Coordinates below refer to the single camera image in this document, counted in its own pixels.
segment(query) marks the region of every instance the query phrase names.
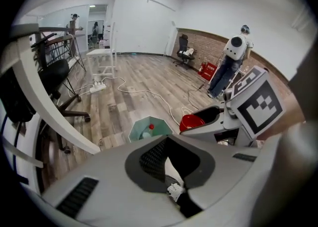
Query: brick wall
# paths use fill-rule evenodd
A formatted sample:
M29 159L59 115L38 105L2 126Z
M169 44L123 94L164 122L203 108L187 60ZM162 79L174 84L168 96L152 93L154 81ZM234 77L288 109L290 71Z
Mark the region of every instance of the brick wall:
M228 39L196 30L179 29L178 36L174 43L172 56L178 58L177 52L179 50L179 37L182 34L188 36L188 47L196 50L194 53L195 60L189 62L189 65L199 69L202 62L210 62L216 64L220 58L222 51L228 42ZM287 86L286 78L270 63L255 52L251 52L250 58L244 61L241 71L248 72L253 66L266 67L270 71L270 77L277 86L282 97L285 98L291 93Z

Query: white stool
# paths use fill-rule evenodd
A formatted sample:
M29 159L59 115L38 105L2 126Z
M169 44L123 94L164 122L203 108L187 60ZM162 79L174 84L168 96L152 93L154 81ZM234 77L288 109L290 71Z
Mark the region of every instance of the white stool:
M89 71L90 71L90 74L91 74L93 79L94 79L95 76L109 76L109 75L111 75L113 78L115 77L115 73L114 73L114 68L115 67L114 67L114 60L113 60L113 52L110 49L93 50L93 51L87 53L86 56L87 56ZM107 56L110 56L111 66L99 66L98 57L107 57ZM101 74L94 74L93 73L92 65L91 65L91 62L90 62L90 58L97 58L98 67L99 68L104 68L104 71ZM111 68L111 73L106 73L106 70L108 68Z

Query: chair wheel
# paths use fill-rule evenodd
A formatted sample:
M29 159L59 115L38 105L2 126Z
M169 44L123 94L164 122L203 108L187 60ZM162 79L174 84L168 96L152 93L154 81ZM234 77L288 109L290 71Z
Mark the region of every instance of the chair wheel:
M71 153L71 149L70 149L69 146L65 146L65 147L63 148L63 150L64 150L64 153L65 153L65 154L70 154L70 153Z
M85 121L86 123L90 122L90 117L89 117L89 116L88 116L88 117L84 117L84 121Z

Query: baseboard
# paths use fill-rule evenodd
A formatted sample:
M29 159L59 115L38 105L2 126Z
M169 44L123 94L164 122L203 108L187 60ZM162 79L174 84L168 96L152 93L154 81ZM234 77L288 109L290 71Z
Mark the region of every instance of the baseboard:
M168 57L168 58L172 58L173 60L176 60L176 61L180 61L180 59L178 58L175 58L173 56L168 56L168 55L164 55L164 54L156 54L156 53L145 53L145 52L118 52L117 54L118 55L132 55L133 53L135 53L136 55L148 55L148 56L160 56L160 57ZM199 70L196 69L195 67L193 66L190 66L188 64L185 64L186 66L188 66L190 69L198 72Z

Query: office chair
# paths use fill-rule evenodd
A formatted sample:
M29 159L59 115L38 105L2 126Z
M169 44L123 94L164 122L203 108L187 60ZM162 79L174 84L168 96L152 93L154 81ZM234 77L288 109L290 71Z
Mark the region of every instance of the office chair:
M179 66L179 65L187 65L188 62L190 60L194 60L194 57L192 56L191 52L187 52L187 49L188 49L188 36L183 34L179 37L179 45L180 45L180 48L177 52L177 56L179 58L181 58L181 61L174 61L173 63L178 63L176 64L175 66Z
M78 102L81 102L81 97L75 93L68 78L68 75L70 73L68 62L65 59L61 59L55 61L49 66L46 63L45 43L53 35L54 34L48 35L31 46L32 48L37 48L40 65L42 67L42 70L39 71L40 79L48 95L51 95L54 99L59 99L61 97L61 94L58 92L58 89L60 85L63 84L65 80L67 80L71 88L68 88L65 84L64 85L74 94L74 96L67 100L65 103L63 103L61 106L57 106L57 109L60 111L63 117L84 117L85 122L90 122L90 115L87 112L66 110L67 107L69 107L69 105L75 99L77 99ZM64 151L64 153L66 154L71 153L71 150L68 146L63 147L61 135L59 135L58 133L56 133L56 135L59 144L59 149Z

